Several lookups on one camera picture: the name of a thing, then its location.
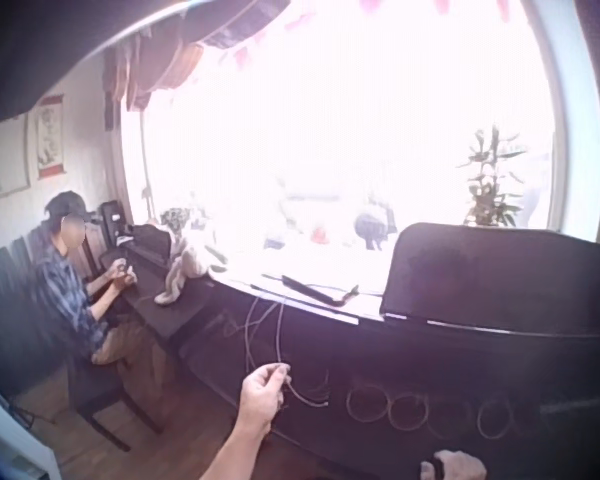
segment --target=hand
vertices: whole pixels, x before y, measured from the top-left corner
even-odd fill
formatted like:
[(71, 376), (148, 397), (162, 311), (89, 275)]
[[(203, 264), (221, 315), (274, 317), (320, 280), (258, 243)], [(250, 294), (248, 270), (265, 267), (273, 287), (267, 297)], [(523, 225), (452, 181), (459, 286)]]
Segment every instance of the hand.
[(242, 382), (236, 429), (264, 437), (282, 407), (282, 386), (290, 381), (289, 365), (263, 365)]
[(138, 281), (138, 277), (133, 271), (133, 267), (129, 267), (126, 273), (118, 275), (113, 279), (113, 288), (118, 292), (122, 292), (125, 288), (134, 285)]
[(113, 261), (111, 266), (105, 272), (107, 280), (113, 280), (115, 278), (123, 277), (124, 267), (127, 265), (127, 261), (124, 258), (118, 258)]
[[(434, 457), (444, 466), (444, 480), (485, 480), (487, 469), (475, 457), (463, 452), (442, 450)], [(435, 470), (429, 462), (422, 462), (420, 480), (435, 480)]]

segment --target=poster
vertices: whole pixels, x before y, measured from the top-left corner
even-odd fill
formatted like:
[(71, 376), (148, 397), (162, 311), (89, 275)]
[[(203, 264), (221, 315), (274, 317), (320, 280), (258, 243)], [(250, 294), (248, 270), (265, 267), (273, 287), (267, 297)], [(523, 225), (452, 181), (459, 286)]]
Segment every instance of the poster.
[(43, 98), (36, 117), (38, 177), (64, 173), (62, 155), (62, 95)]

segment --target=potted plant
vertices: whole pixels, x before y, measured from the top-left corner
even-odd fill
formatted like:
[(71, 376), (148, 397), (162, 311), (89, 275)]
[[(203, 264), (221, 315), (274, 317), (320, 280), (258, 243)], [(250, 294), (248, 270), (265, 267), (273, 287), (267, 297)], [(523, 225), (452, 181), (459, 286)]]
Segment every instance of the potted plant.
[(482, 130), (478, 130), (475, 137), (478, 148), (471, 147), (472, 155), (469, 156), (469, 162), (461, 165), (461, 167), (473, 168), (476, 173), (468, 180), (472, 206), (465, 217), (464, 224), (482, 227), (515, 227), (515, 216), (522, 208), (512, 205), (510, 200), (521, 195), (503, 192), (502, 179), (508, 177), (522, 183), (512, 171), (506, 168), (506, 161), (526, 151), (507, 148), (507, 144), (515, 140), (517, 135), (501, 139), (500, 130), (496, 125), (491, 129), (489, 144), (485, 142)]

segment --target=black cap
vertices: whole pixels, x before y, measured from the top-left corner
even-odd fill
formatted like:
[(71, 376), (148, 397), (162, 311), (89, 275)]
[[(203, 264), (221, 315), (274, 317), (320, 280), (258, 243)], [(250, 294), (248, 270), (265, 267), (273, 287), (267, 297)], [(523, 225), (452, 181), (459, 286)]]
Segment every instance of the black cap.
[(87, 206), (83, 198), (72, 190), (62, 192), (53, 197), (45, 207), (45, 210), (49, 212), (49, 216), (52, 218), (77, 215), (88, 223), (92, 223), (95, 218), (93, 212), (87, 212)]

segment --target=plaid shirt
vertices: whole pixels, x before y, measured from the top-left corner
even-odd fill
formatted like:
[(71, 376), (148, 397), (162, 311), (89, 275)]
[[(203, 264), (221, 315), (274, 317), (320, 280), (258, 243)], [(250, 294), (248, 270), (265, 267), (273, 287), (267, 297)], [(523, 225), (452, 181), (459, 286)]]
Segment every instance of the plaid shirt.
[(36, 261), (34, 299), (67, 347), (90, 357), (104, 343), (109, 325), (93, 318), (82, 278), (53, 245)]

